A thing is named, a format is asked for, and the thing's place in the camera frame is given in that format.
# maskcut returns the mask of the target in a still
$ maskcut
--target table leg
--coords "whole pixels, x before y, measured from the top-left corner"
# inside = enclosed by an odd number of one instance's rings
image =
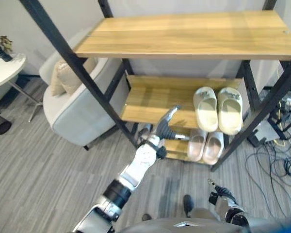
[[[34,110],[28,120],[28,122],[31,122],[31,120],[33,119],[35,113],[39,110],[39,108],[43,105],[42,102],[37,101],[35,98],[33,98],[32,96],[30,96],[27,92],[25,92],[20,86],[18,86],[16,83],[12,82],[12,81],[8,81],[8,83],[14,87],[17,91],[19,91],[21,94],[25,95],[27,98],[29,98],[31,101],[35,102],[35,107]]]

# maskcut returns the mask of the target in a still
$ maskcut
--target shoe rack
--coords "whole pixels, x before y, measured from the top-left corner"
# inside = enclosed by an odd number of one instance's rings
[[[291,88],[291,31],[272,10],[275,1],[266,0],[263,11],[180,14],[114,18],[107,0],[98,0],[105,19],[72,51],[37,0],[20,0],[61,56],[106,110],[134,146],[136,124],[155,124],[175,104],[183,109],[176,112],[170,125],[189,132],[197,128],[193,93],[202,86],[215,91],[223,87],[238,88],[245,82],[251,117],[240,133],[226,147],[214,171],[244,141],[255,127],[271,112]],[[83,57],[122,58],[129,74],[131,90],[121,115],[110,106],[105,96],[84,72],[79,63]],[[135,75],[130,58],[138,59],[230,59],[242,60],[235,79],[180,78]],[[280,60],[284,73],[269,95],[259,101],[250,60]],[[119,75],[108,89],[115,89]],[[125,121],[135,122],[129,132]],[[167,140],[168,157],[188,161],[187,142]]]

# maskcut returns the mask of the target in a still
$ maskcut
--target white slipper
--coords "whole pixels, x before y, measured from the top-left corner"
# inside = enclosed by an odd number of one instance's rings
[[[203,156],[206,143],[207,132],[201,129],[191,130],[190,141],[188,145],[188,157],[192,161],[198,161]]]
[[[212,132],[207,136],[203,152],[203,160],[206,164],[214,165],[222,154],[224,140],[222,132]]]
[[[225,87],[218,94],[219,128],[228,135],[237,134],[243,123],[243,100],[238,90]]]
[[[216,131],[218,115],[214,91],[208,86],[201,87],[195,92],[193,102],[199,128],[207,132]]]

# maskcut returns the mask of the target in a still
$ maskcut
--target white armchair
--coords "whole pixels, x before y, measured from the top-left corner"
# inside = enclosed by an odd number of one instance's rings
[[[75,47],[88,32],[89,30],[79,32],[69,40],[69,45],[72,48]],[[54,65],[60,58],[59,53],[55,52],[39,70],[41,78],[48,85],[50,85]],[[90,76],[103,93],[107,90],[120,65],[120,59],[98,58],[98,63]],[[118,114],[125,104],[128,93],[128,85],[123,77],[110,101]],[[71,143],[80,146],[86,146],[115,125],[84,84],[71,96],[67,93],[52,96],[48,87],[43,97],[43,108],[52,130]]]

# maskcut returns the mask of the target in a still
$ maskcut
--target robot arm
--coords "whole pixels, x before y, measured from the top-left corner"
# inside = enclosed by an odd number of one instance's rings
[[[269,223],[266,219],[250,216],[238,205],[236,199],[227,188],[218,186],[211,179],[208,179],[208,183],[216,191],[211,192],[209,202],[214,205],[214,209],[222,222],[250,228]]]
[[[163,158],[166,155],[165,147],[158,148],[160,140],[163,138],[187,139],[186,136],[173,132],[168,126],[168,122],[179,108],[179,105],[175,106],[160,119],[147,140],[137,149],[131,164],[127,165],[119,176],[110,183],[73,232],[114,232],[111,222],[117,221],[122,208],[140,184],[146,171],[157,158]]]

